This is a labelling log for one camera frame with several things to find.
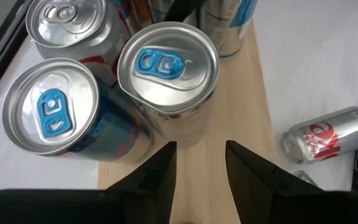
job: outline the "white surface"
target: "white surface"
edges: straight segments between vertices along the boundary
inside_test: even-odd
[[[0,189],[91,189],[98,181],[96,161],[35,156],[17,148],[5,135],[1,108],[10,84],[26,68],[42,61],[29,37],[0,81]]]
[[[254,21],[280,165],[304,169],[324,189],[349,190],[352,154],[300,166],[278,142],[293,124],[358,106],[358,0],[260,0]],[[96,188],[97,162],[34,156],[4,133],[5,92],[41,60],[27,38],[0,81],[0,189]]]
[[[280,139],[296,123],[358,106],[358,0],[260,0],[254,22],[279,165],[350,190],[354,153],[298,165]]]

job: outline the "aluminum can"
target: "aluminum can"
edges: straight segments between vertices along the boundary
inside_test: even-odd
[[[141,30],[122,50],[118,81],[169,140],[196,143],[208,120],[219,76],[211,40],[181,22],[160,22]]]
[[[297,124],[283,135],[282,143],[297,163],[323,161],[358,150],[358,107]]]
[[[154,23],[164,21],[174,1],[175,0],[149,0],[150,12]],[[197,27],[196,11],[192,12],[183,22]]]
[[[220,58],[241,49],[257,0],[207,0],[200,12],[200,29],[213,41]]]
[[[122,14],[131,35],[152,24],[147,0],[109,0],[113,2]]]
[[[113,3],[106,0],[35,0],[27,31],[45,59],[65,57],[99,66],[107,86],[116,83],[116,65],[130,34]]]
[[[151,148],[150,134],[108,91],[80,62],[45,60],[10,87],[2,107],[5,132],[41,156],[138,161]]]
[[[295,177],[297,177],[297,178],[303,180],[303,181],[306,181],[307,183],[309,183],[309,184],[311,184],[311,185],[314,185],[314,186],[318,187],[317,184],[316,184],[316,182],[314,182],[314,181],[309,177],[309,175],[308,175],[305,171],[303,171],[303,170],[296,171],[295,173],[293,173],[293,175],[294,175]]]

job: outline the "blue pull tab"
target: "blue pull tab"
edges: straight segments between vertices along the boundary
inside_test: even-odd
[[[37,102],[37,111],[45,138],[55,137],[73,129],[67,98],[62,91],[50,89],[42,93]]]
[[[135,71],[164,79],[178,78],[184,69],[181,56],[154,49],[142,49],[135,62]]]

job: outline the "wooden board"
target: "wooden board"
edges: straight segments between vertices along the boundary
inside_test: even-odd
[[[239,55],[221,63],[219,84],[204,137],[190,148],[177,150],[177,184],[171,223],[239,223],[227,181],[224,157],[227,140],[235,140],[275,162],[253,23]],[[166,142],[166,139],[157,138],[153,153]],[[101,162],[98,187],[109,187],[142,162],[131,165]]]

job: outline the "can top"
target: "can top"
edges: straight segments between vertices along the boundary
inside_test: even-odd
[[[302,163],[305,160],[305,153],[302,149],[307,146],[304,145],[300,139],[291,133],[285,133],[282,139],[285,152],[297,163]]]
[[[84,65],[53,58],[27,69],[12,84],[2,122],[17,146],[34,154],[57,155],[86,134],[98,99],[96,80]]]
[[[209,97],[219,75],[211,40],[181,22],[161,22],[136,33],[118,63],[121,88],[156,110],[180,113]]]
[[[25,24],[38,44],[59,48],[94,34],[105,13],[105,0],[35,0],[27,11]]]

